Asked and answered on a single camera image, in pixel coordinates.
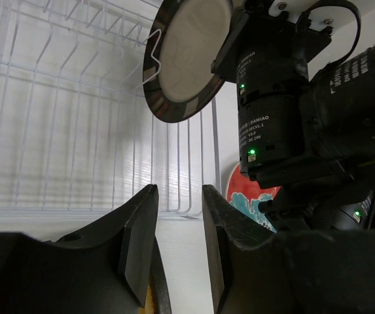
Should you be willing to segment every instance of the screw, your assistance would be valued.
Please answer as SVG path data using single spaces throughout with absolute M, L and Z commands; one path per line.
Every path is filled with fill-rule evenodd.
M 279 3 L 279 5 L 277 6 L 279 8 L 279 10 L 285 10 L 286 7 L 287 7 L 287 3 L 286 2 L 281 2 Z

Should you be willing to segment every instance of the light blue pattern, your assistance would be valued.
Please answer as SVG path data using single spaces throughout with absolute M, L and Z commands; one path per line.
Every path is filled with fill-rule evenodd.
M 270 224 L 267 218 L 259 211 L 259 203 L 270 200 L 273 200 L 273 195 L 266 193 L 261 194 L 258 200 L 251 201 L 249 201 L 242 193 L 233 193 L 231 205 L 261 226 L 276 232 L 272 224 Z

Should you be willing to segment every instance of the white wire rack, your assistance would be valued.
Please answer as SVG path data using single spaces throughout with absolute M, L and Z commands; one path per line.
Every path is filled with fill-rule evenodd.
M 159 1 L 0 0 L 0 219 L 86 219 L 157 184 L 160 216 L 198 218 L 220 184 L 216 106 L 149 112 L 145 44 Z

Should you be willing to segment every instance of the colorful round object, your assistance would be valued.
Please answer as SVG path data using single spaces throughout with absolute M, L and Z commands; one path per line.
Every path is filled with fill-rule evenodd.
M 233 8 L 232 0 L 163 1 L 143 63 L 145 98 L 161 121 L 190 118 L 222 87 L 211 64 L 228 36 Z
M 269 188 L 262 190 L 257 182 L 251 182 L 240 172 L 240 165 L 236 166 L 231 173 L 226 187 L 226 199 L 238 211 L 253 219 L 261 226 L 276 232 L 267 218 L 260 213 L 259 203 L 273 200 L 280 188 Z

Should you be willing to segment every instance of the cable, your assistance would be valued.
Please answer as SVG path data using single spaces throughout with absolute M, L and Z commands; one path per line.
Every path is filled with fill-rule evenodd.
M 345 62 L 351 56 L 351 54 L 355 51 L 357 44 L 359 44 L 359 40 L 361 36 L 362 18 L 361 18 L 361 13 L 359 9 L 353 3 L 347 0 L 320 0 L 300 15 L 298 22 L 296 23 L 296 35 L 297 35 L 298 41 L 302 43 L 302 36 L 308 30 L 308 20 L 309 20 L 311 11 L 318 9 L 318 8 L 323 8 L 323 7 L 340 7 L 340 8 L 348 9 L 355 15 L 356 21 L 357 21 L 356 39 L 353 43 L 353 46 L 351 47 L 351 50 L 343 58 L 340 58 L 337 61 L 327 64 L 325 68 L 322 70 L 322 71 L 326 71 L 327 69 L 337 67 L 343 62 Z

